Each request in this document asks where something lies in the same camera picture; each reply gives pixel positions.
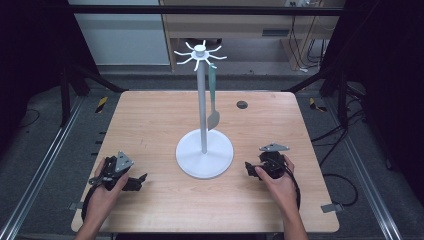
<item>white wall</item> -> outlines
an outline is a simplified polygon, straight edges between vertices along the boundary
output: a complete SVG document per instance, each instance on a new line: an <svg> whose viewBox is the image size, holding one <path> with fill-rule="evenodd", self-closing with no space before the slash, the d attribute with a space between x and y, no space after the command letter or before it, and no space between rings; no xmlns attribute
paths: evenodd
<svg viewBox="0 0 424 240"><path fill-rule="evenodd" d="M158 0L68 0L69 4L158 5ZM75 14L97 65L169 65L159 14Z"/></svg>

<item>human hand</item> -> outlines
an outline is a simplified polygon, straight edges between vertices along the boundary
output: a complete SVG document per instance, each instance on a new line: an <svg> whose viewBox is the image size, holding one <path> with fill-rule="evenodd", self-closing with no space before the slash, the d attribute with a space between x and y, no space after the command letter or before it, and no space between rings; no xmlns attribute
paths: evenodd
<svg viewBox="0 0 424 240"><path fill-rule="evenodd" d="M294 164L287 156L284 155L284 158L287 162L287 167L293 173ZM277 203L281 211L286 211L287 209L297 210L296 187L287 173L285 173L282 177L278 179L273 179L265 172L265 170L260 167L256 167L255 171L259 175L259 177L265 182L274 201Z"/></svg>
<svg viewBox="0 0 424 240"><path fill-rule="evenodd" d="M100 175L104 164L105 159L103 158L94 173L96 177ZM111 191L108 191L103 184L96 188L88 202L84 223L75 239L95 239L97 232L109 216L127 182L128 173L125 173L119 178Z"/></svg>
<svg viewBox="0 0 424 240"><path fill-rule="evenodd" d="M105 159L102 159L95 171L94 175L96 177L100 175L104 164ZM87 207L87 215L84 221L95 219L103 223L103 221L106 220L113 207L115 206L119 194L127 182L128 173L125 173L119 178L111 191L108 191L103 184L98 186L90 198Z"/></svg>
<svg viewBox="0 0 424 240"><path fill-rule="evenodd" d="M294 164L290 159L284 156L287 167L294 173ZM303 226L302 218L296 202L296 186L291 177L285 173L278 179L271 178L265 170L260 167L255 168L256 173L265 182L272 198L280 208L284 222L284 239L286 240L304 240L308 236Z"/></svg>

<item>forearm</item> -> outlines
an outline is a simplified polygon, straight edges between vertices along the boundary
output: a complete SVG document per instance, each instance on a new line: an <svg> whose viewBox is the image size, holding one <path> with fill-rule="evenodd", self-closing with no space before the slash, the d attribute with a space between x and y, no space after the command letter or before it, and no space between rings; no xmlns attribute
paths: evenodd
<svg viewBox="0 0 424 240"><path fill-rule="evenodd" d="M78 230L75 240L94 240L102 226L101 222L86 220Z"/></svg>
<svg viewBox="0 0 424 240"><path fill-rule="evenodd" d="M285 240L303 240L308 239L305 227L299 211L294 209L281 209L281 216L284 223L284 239Z"/></svg>

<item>aluminum rail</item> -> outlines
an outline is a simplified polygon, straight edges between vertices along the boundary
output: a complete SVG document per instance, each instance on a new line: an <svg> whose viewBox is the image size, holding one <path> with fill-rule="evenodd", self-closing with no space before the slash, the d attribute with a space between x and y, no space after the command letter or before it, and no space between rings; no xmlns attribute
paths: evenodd
<svg viewBox="0 0 424 240"><path fill-rule="evenodd" d="M26 215L31 209L31 206L34 203L35 198L37 197L51 167L53 166L63 143L68 137L68 134L75 122L75 119L78 116L83 102L84 97L77 97L75 100L72 109L73 114L71 115L67 124L59 129L53 143L50 145L50 148L44 156L44 159L41 161L41 164L38 167L38 170L32 178L30 184L28 185L24 195L22 196L5 226L1 229L1 240L12 240L18 234L18 231L23 221L25 220Z"/></svg>
<svg viewBox="0 0 424 240"><path fill-rule="evenodd" d="M190 15L290 15L290 16L343 16L363 14L366 8L319 7L253 7L253 6L135 6L135 5L45 5L47 11L67 11L90 14L190 14Z"/></svg>
<svg viewBox="0 0 424 240"><path fill-rule="evenodd" d="M329 111L333 117L333 120L338 123L336 106L330 100L325 100L325 102L327 103L327 106L329 106ZM358 181L364 190L365 197L367 198L370 207L374 212L384 237L387 240L402 240L402 235L400 234L399 229L397 228L396 223L393 220L374 181L368 173L364 161L356 150L352 139L349 137L349 134L346 136L343 142L345 144L345 149L350 156L349 159L356 173L356 176L358 177Z"/></svg>

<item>table surface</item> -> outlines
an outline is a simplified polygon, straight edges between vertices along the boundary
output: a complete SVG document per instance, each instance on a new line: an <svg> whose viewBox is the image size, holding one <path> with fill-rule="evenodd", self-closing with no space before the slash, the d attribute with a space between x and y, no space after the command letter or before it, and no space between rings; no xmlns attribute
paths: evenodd
<svg viewBox="0 0 424 240"><path fill-rule="evenodd" d="M248 107L239 109L238 101L246 101ZM259 147L273 142L290 147L282 153L295 164L302 193L300 214L306 231L337 231L336 214L321 210L331 200L295 96L283 92L217 91L216 109L221 118L215 129L231 140L234 158L220 176L199 180L184 173L175 157L180 139L199 129L197 92L122 94L90 177L103 157L116 156L118 151L135 162L129 170L130 177L138 178L144 173L148 176L139 192L121 193L101 231L284 231L265 184L248 176L245 169L245 161L259 164ZM74 231L82 224L80 214L78 210L74 216Z"/></svg>

